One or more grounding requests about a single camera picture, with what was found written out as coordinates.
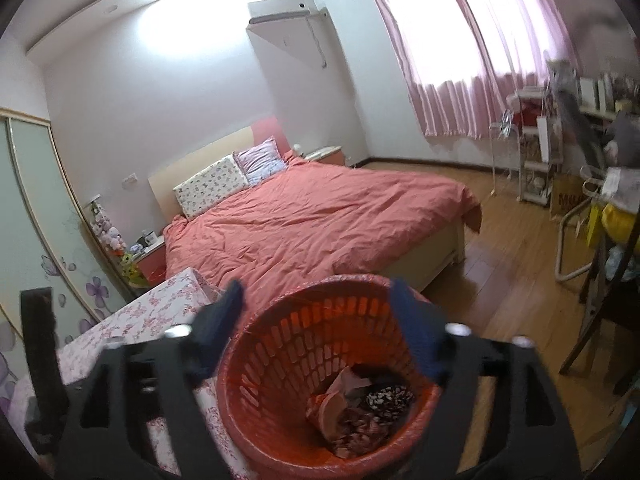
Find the wooden floor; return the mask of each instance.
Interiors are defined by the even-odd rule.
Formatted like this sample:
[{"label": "wooden floor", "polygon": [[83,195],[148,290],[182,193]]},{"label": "wooden floor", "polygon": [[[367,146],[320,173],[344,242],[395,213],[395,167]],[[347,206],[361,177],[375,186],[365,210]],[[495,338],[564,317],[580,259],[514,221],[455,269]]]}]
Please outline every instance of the wooden floor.
[{"label": "wooden floor", "polygon": [[[584,307],[577,293],[582,277],[559,285],[554,279],[558,224],[540,206],[519,203],[515,185],[498,179],[491,196],[490,173],[421,164],[373,162],[374,170],[427,171],[466,184],[482,203],[479,235],[466,230],[464,264],[447,267],[424,295],[444,308],[449,320],[469,325],[495,340],[526,335],[535,341],[568,412],[583,468],[594,460],[590,441],[602,432],[619,400],[613,384],[630,365],[630,337],[605,322],[599,338],[587,346],[568,376],[558,370],[576,342]],[[564,272],[591,260],[591,251],[568,232]],[[475,465],[491,401],[490,380],[483,381],[461,469]]]}]

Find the headboard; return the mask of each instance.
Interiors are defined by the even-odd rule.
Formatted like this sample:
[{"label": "headboard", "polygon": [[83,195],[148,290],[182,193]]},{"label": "headboard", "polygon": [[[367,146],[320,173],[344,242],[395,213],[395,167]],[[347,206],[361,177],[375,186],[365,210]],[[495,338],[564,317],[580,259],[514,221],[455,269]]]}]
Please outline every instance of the headboard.
[{"label": "headboard", "polygon": [[260,144],[269,137],[275,137],[281,155],[289,151],[289,142],[275,117],[257,121],[257,123],[238,130],[222,139],[215,140],[195,152],[185,155],[167,167],[149,177],[149,184],[156,196],[162,215],[171,222],[176,215],[182,214],[180,204],[175,198],[174,187],[183,183],[207,166],[233,152],[246,150]]}]

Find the nightstand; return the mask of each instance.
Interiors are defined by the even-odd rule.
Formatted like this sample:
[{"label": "nightstand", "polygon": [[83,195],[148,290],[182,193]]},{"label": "nightstand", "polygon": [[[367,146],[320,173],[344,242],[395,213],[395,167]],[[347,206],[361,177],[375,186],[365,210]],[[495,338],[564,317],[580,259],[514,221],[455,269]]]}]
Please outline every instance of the nightstand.
[{"label": "nightstand", "polygon": [[164,282],[166,274],[166,248],[164,237],[158,237],[158,241],[145,249],[145,252],[135,260],[140,272],[144,275],[149,285],[156,286]]},{"label": "nightstand", "polygon": [[327,146],[320,148],[314,152],[307,153],[305,160],[314,160],[323,164],[335,164],[336,166],[345,165],[345,157],[342,152],[342,146]]}]

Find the bed leg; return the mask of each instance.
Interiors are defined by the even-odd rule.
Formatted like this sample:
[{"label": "bed leg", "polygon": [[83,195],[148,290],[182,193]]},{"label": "bed leg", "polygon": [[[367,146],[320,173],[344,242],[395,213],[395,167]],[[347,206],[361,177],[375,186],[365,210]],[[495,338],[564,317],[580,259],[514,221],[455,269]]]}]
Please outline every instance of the bed leg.
[{"label": "bed leg", "polygon": [[455,264],[465,261],[465,225],[459,221],[456,226],[456,254],[453,257]]}]

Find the sheer curtain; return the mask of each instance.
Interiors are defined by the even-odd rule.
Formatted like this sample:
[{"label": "sheer curtain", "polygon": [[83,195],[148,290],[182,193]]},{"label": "sheer curtain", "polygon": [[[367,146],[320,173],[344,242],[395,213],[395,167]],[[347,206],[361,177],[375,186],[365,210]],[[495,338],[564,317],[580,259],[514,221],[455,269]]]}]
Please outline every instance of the sheer curtain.
[{"label": "sheer curtain", "polygon": [[484,137],[504,99],[575,56],[553,0],[375,0],[425,136]]}]

